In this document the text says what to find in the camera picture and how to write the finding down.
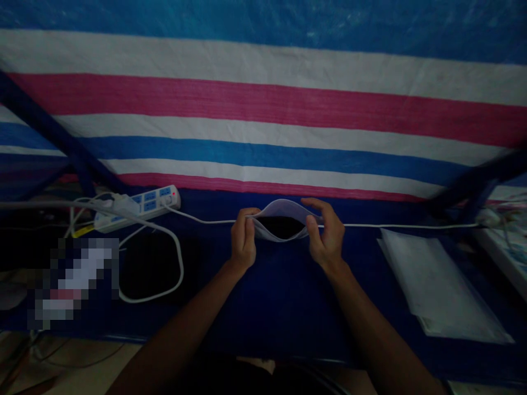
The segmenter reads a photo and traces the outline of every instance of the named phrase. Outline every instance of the metal frame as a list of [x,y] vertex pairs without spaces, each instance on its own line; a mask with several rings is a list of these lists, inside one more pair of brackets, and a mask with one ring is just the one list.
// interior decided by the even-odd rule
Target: metal frame
[[79,182],[86,196],[95,196],[94,180],[103,183],[114,192],[129,193],[128,185],[111,173],[2,71],[0,71],[0,101],[18,118],[68,156],[79,176]]
[[527,172],[527,144],[511,154],[475,167],[459,177],[450,188],[425,206],[435,215],[444,215],[444,210],[468,199],[455,221],[460,224],[473,223],[479,210],[485,205],[496,186]]

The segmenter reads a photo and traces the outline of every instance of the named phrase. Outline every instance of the plastic bag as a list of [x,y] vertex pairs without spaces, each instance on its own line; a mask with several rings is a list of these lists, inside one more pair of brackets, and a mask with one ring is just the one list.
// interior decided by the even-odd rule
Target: plastic bag
[[[296,202],[287,199],[277,199],[269,203],[262,211],[258,214],[247,216],[247,218],[252,218],[254,220],[255,235],[260,239],[275,241],[275,242],[286,242],[296,239],[301,239],[308,236],[306,228],[306,217],[312,215],[315,217],[315,220],[318,224],[323,224],[322,217],[313,214],[311,211],[305,207],[299,205]],[[264,224],[262,224],[258,218],[263,217],[288,217],[293,218],[301,222],[304,227],[297,233],[293,234],[291,237],[282,239],[274,235],[269,229],[267,229]]]
[[513,343],[438,239],[382,229],[379,241],[410,312],[428,336]]

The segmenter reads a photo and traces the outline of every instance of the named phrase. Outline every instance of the desk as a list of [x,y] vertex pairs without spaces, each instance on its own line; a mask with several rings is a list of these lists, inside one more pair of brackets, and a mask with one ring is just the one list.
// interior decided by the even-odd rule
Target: desk
[[[182,189],[180,192],[182,211],[210,221],[234,219],[240,208],[264,208],[272,200],[283,198],[220,191]],[[345,223],[435,224],[419,204],[327,201]],[[172,229],[178,236],[185,235],[203,243],[197,270],[199,286],[206,284],[230,256],[229,225],[202,225],[176,214],[159,217],[155,222]],[[121,237],[131,230],[120,231]],[[527,387],[527,321],[444,232],[405,232],[439,237],[516,344],[488,345],[426,337],[416,318],[410,314],[405,297],[379,249],[376,239],[380,237],[380,230],[347,228],[343,257],[375,305],[436,377]],[[223,306],[203,349],[247,357],[298,358],[362,367],[337,301],[324,274],[310,258],[308,245],[307,238],[285,244],[257,240],[256,263]],[[25,330],[24,309],[21,306],[4,316],[1,327]],[[176,311],[173,305],[155,301],[147,304],[113,301],[105,311],[104,319],[96,319],[96,324],[89,329],[76,328],[65,331],[63,335],[144,342]]]

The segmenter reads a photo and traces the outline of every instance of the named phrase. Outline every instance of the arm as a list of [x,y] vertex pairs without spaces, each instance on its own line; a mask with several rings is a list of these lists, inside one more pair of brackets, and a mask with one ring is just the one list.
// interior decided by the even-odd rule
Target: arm
[[232,257],[218,274],[125,366],[106,395],[156,394],[178,378],[198,349],[232,289],[256,258],[254,223],[240,211],[232,227]]
[[441,385],[375,307],[343,261],[345,228],[331,205],[318,199],[303,199],[302,203],[322,212],[322,237],[313,216],[307,217],[311,256],[333,286],[377,392],[444,395]]

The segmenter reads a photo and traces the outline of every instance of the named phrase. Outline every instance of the striped tarp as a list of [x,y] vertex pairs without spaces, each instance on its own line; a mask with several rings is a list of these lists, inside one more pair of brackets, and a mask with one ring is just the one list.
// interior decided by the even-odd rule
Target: striped tarp
[[[419,201],[527,138],[526,26],[522,0],[8,0],[0,67],[126,183]],[[0,122],[0,152],[57,153]]]

